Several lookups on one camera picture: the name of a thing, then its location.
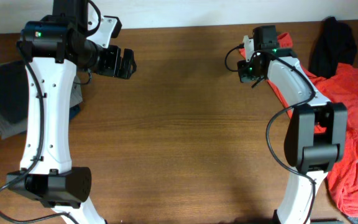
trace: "white arm segment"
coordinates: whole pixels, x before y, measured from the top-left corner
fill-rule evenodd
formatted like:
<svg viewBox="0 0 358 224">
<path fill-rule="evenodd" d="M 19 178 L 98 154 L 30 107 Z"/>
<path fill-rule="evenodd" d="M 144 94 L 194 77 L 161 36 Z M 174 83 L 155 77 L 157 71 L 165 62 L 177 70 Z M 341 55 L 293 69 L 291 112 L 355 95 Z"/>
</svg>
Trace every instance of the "white arm segment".
<svg viewBox="0 0 358 224">
<path fill-rule="evenodd" d="M 327 174 L 322 170 L 307 173 L 316 182 L 316 194 Z M 290 173 L 284 199 L 277 209 L 280 222 L 282 224 L 303 224 L 308 216 L 312 193 L 311 182 L 308 179 Z"/>
<path fill-rule="evenodd" d="M 43 161 L 39 161 L 31 174 L 49 174 L 50 169 L 57 169 L 59 174 L 71 170 L 71 158 L 68 148 L 68 114 L 70 109 L 70 94 L 76 75 L 76 65 L 65 60 L 55 63 L 54 58 L 33 58 L 30 63 L 38 79 L 44 98 L 45 131 L 42 148 Z M 29 121 L 27 140 L 20 168 L 28 168 L 37 153 L 40 134 L 40 107 L 36 98 L 37 89 L 29 71 Z M 94 208 L 90 198 L 81 203 L 79 209 L 70 206 L 56 206 L 56 212 L 69 212 L 78 223 L 105 224 Z M 73 223 L 63 217 L 66 223 Z"/>
<path fill-rule="evenodd" d="M 244 37 L 244 48 L 246 50 L 246 60 L 249 61 L 254 53 L 254 40 L 249 39 L 248 36 Z M 286 61 L 290 65 L 295 66 L 302 75 L 306 77 L 308 82 L 314 88 L 316 96 L 308 104 L 311 106 L 324 106 L 330 100 L 321 94 L 318 89 L 312 84 L 306 74 L 303 72 L 300 62 L 297 58 L 293 57 L 280 57 L 280 59 Z M 273 60 L 270 62 L 267 72 L 267 78 L 280 90 L 284 96 L 288 105 L 294 105 L 296 103 L 307 100 L 310 97 L 310 89 L 308 85 L 303 81 L 299 74 L 291 71 L 283 63 Z M 322 181 L 326 178 L 327 173 L 323 171 L 308 172 L 310 176 L 316 182 L 316 194 Z M 309 207 L 312 197 L 312 186 L 308 179 L 296 174 L 290 173 L 287 189 L 283 202 L 277 210 L 278 218 L 281 224 L 302 224 L 309 212 Z"/>
<path fill-rule="evenodd" d="M 106 224 L 104 219 L 98 214 L 95 207 L 92 204 L 91 198 L 81 203 L 79 209 L 75 209 L 67 206 L 55 206 L 52 209 L 56 213 L 67 212 L 73 217 L 79 224 Z M 73 222 L 67 218 L 62 217 L 67 224 L 73 224 Z"/>
</svg>

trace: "white wall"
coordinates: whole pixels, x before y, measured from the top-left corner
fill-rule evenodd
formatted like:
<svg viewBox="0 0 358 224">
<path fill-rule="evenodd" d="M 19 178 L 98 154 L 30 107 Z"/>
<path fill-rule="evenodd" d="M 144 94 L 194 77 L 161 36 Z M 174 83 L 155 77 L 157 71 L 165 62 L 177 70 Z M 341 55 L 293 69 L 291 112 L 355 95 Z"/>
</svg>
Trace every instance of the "white wall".
<svg viewBox="0 0 358 224">
<path fill-rule="evenodd" d="M 52 0 L 0 0 L 0 33 L 52 13 Z M 358 19 L 358 0 L 94 0 L 123 28 Z"/>
</svg>

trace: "gray cloth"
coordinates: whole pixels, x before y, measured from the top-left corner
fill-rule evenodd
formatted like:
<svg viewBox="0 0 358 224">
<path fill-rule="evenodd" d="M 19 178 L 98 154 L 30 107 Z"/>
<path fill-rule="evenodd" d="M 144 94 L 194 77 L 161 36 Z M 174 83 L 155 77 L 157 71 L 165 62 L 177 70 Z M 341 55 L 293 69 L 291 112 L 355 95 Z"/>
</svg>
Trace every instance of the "gray cloth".
<svg viewBox="0 0 358 224">
<path fill-rule="evenodd" d="M 80 79 L 76 76 L 74 82 L 79 83 Z M 81 86 L 73 84 L 70 95 L 70 107 L 82 102 Z M 27 130 L 27 119 L 23 119 L 16 124 L 10 123 L 0 114 L 0 136 L 2 139 L 9 138 Z"/>
<path fill-rule="evenodd" d="M 352 224 L 358 224 L 358 218 L 356 217 L 346 217 Z"/>
</svg>

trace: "black bracket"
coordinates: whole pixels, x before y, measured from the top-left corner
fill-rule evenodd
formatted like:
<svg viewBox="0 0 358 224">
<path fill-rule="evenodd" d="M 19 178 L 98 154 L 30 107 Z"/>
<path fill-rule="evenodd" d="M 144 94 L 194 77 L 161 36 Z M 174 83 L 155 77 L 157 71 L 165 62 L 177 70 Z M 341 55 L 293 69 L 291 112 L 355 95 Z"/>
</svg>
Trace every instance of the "black bracket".
<svg viewBox="0 0 358 224">
<path fill-rule="evenodd" d="M 298 172 L 330 171 L 344 154 L 347 110 L 343 103 L 303 104 L 293 110 L 284 141 L 287 162 Z M 314 126 L 326 128 L 315 134 Z"/>
<path fill-rule="evenodd" d="M 23 170 L 8 173 L 9 182 L 20 176 Z M 56 205 L 79 208 L 91 192 L 91 170 L 88 167 L 72 167 L 70 171 L 59 174 L 51 169 L 49 174 L 29 174 L 9 190 L 39 201 L 45 208 Z"/>
<path fill-rule="evenodd" d="M 47 93 L 44 93 L 44 95 L 42 96 L 42 98 L 46 98 L 48 95 Z"/>
<path fill-rule="evenodd" d="M 124 55 L 121 58 L 121 49 L 118 46 L 110 45 L 100 56 L 97 73 L 109 77 L 130 79 L 131 75 L 136 72 L 136 68 L 133 50 L 124 49 Z"/>
<path fill-rule="evenodd" d="M 41 156 L 41 157 L 38 159 L 36 156 L 33 156 L 30 161 L 40 161 L 40 162 L 43 162 L 43 161 L 44 161 L 44 157 Z"/>
</svg>

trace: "black joint housing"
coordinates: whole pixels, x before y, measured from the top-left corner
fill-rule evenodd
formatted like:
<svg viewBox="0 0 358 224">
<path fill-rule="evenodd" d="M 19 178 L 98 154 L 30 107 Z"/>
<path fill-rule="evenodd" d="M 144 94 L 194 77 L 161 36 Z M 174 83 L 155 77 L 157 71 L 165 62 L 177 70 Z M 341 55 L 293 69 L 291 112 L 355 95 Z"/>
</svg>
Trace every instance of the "black joint housing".
<svg viewBox="0 0 358 224">
<path fill-rule="evenodd" d="M 258 80 L 260 77 L 267 78 L 267 68 L 264 63 L 266 62 L 263 55 L 255 57 L 251 62 L 241 60 L 237 62 L 237 70 L 241 83 L 249 83 Z"/>
<path fill-rule="evenodd" d="M 8 173 L 9 182 L 20 176 L 20 171 Z M 56 205 L 79 208 L 91 192 L 91 170 L 88 167 L 72 167 L 70 171 L 58 174 L 52 170 L 49 174 L 29 174 L 19 183 L 11 185 L 9 190 L 39 201 L 45 208 Z"/>
<path fill-rule="evenodd" d="M 254 29 L 254 50 L 277 49 L 280 44 L 277 40 L 276 26 L 260 26 Z"/>
<path fill-rule="evenodd" d="M 346 122 L 343 103 L 295 107 L 284 141 L 287 162 L 302 174 L 315 170 L 329 172 L 343 157 Z M 315 134 L 316 124 L 326 128 L 325 133 Z"/>
</svg>

